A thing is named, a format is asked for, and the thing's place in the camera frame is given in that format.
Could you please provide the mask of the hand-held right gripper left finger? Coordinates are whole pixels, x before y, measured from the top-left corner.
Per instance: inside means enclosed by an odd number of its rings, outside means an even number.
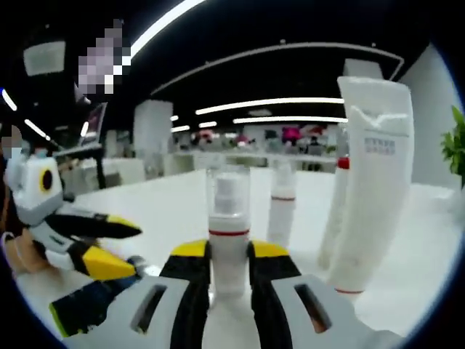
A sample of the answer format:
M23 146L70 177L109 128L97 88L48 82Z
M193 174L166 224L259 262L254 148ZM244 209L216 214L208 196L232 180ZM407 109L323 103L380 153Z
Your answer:
M109 304L105 320L69 348L201 348L209 309L206 239L175 247L158 276L143 276Z

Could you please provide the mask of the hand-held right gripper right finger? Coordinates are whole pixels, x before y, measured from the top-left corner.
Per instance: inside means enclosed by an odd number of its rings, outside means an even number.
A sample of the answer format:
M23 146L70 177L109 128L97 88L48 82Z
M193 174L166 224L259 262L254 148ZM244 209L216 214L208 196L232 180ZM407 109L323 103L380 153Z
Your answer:
M247 254L262 348L400 347L398 334L364 324L348 299L318 277L302 274L283 247L252 241Z

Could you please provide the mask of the person's left hand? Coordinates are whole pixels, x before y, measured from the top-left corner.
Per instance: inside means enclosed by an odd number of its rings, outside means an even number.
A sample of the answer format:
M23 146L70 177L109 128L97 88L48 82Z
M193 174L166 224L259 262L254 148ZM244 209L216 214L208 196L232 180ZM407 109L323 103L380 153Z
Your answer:
M32 238L24 232L21 236L6 241L7 261L14 274L38 273L49 263L37 252Z

